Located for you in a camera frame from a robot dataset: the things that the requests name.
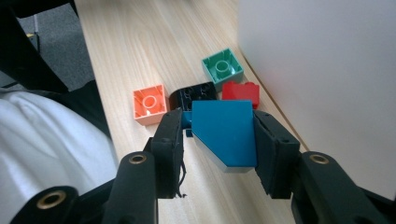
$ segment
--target lego stud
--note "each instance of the lego stud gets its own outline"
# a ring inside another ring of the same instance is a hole
[[[147,157],[145,155],[134,155],[131,158],[129,158],[129,162],[131,164],[140,164],[143,163],[147,160]]]
[[[215,65],[216,74],[219,79],[230,75],[230,65],[226,61],[218,61]]]
[[[37,207],[39,209],[50,209],[51,207],[55,207],[56,205],[60,204],[66,198],[66,193],[63,190],[55,190],[50,192],[44,197],[42,197],[37,202]]]
[[[193,93],[194,93],[194,89],[191,88],[191,87],[188,87],[188,88],[184,89],[184,94],[185,94],[186,96],[190,96],[190,95],[192,95]]]
[[[148,95],[145,98],[143,98],[143,107],[147,109],[148,114],[154,114],[157,111],[159,111],[159,107],[161,106],[157,102],[157,98],[152,95]]]
[[[207,83],[204,83],[204,84],[201,86],[201,92],[202,92],[202,93],[206,93],[207,91],[210,91],[210,85],[207,84]]]
[[[327,163],[329,163],[329,160],[326,157],[320,156],[320,155],[317,155],[317,154],[309,156],[309,159],[311,159],[311,161],[314,161],[314,162],[319,163],[319,164],[327,164]]]

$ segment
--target orange lego brick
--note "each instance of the orange lego brick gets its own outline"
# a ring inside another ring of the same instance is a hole
[[[141,125],[159,123],[169,111],[169,100],[163,85],[134,91],[134,119]]]

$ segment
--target toy block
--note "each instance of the toy block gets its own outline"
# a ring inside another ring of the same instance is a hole
[[[238,84],[234,81],[224,83],[222,88],[222,100],[251,100],[253,109],[257,109],[260,103],[260,87],[253,82]]]
[[[192,113],[191,111],[183,111],[183,116],[181,119],[181,125],[183,129],[186,131],[186,136],[187,137],[193,137],[192,135],[192,130],[191,130],[191,124],[192,124]]]
[[[241,82],[244,75],[244,68],[230,49],[203,59],[202,66],[207,77],[215,84],[217,92],[221,91],[222,85],[227,81]]]
[[[191,130],[196,145],[226,173],[257,166],[250,101],[194,101]]]
[[[213,82],[206,82],[172,92],[169,96],[169,105],[170,110],[181,107],[183,111],[191,111],[192,101],[217,99],[215,85]]]
[[[163,85],[134,91],[134,119],[141,125],[159,123],[169,111],[169,101]]]

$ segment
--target wooden table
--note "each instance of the wooden table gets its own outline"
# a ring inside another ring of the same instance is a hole
[[[237,0],[77,0],[78,15],[118,158],[143,149],[157,125],[134,121],[132,91],[168,93],[207,82],[201,60],[231,48],[245,79],[260,83],[237,44]],[[261,87],[260,110],[290,128]],[[185,199],[159,200],[160,223],[293,223],[290,201],[265,195],[254,171],[223,174],[185,139]]]

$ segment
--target gray floor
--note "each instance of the gray floor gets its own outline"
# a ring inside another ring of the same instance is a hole
[[[69,5],[36,15],[40,53],[70,91],[94,79],[78,16]],[[34,17],[20,20],[26,34],[35,31]]]

